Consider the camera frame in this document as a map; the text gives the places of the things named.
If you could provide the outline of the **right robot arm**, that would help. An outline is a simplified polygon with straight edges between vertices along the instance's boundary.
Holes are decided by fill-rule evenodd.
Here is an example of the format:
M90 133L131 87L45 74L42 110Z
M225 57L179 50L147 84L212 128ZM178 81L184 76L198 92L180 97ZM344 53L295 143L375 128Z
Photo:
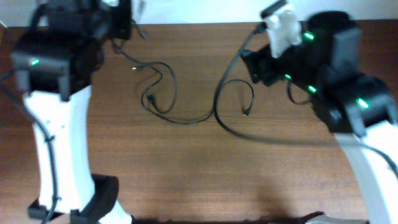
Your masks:
M382 80L359 70L359 25L344 11L316 13L305 25L292 10L261 18L269 44L242 56L252 81L306 91L349 160L369 223L396 223L397 103Z

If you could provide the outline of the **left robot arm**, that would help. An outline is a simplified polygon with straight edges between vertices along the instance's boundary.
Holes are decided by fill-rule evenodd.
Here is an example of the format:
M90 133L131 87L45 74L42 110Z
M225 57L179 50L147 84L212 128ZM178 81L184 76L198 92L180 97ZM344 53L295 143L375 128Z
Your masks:
M94 174L88 160L86 119L91 80L104 62L103 44L131 36L130 1L48 1L33 13L29 30L11 54L22 98L14 100L32 121L40 193L29 218L48 223L134 223L118 202L119 180Z

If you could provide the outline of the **black cable silver plug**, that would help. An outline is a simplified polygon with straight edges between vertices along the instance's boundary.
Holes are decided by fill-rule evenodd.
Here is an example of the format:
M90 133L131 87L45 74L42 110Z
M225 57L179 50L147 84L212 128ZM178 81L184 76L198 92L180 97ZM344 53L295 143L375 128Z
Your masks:
M162 117L169 114L175 107L178 97L177 76L170 65L165 62L140 62L132 60L136 65L133 71L150 70L159 77L145 87L141 95L142 107L149 113Z

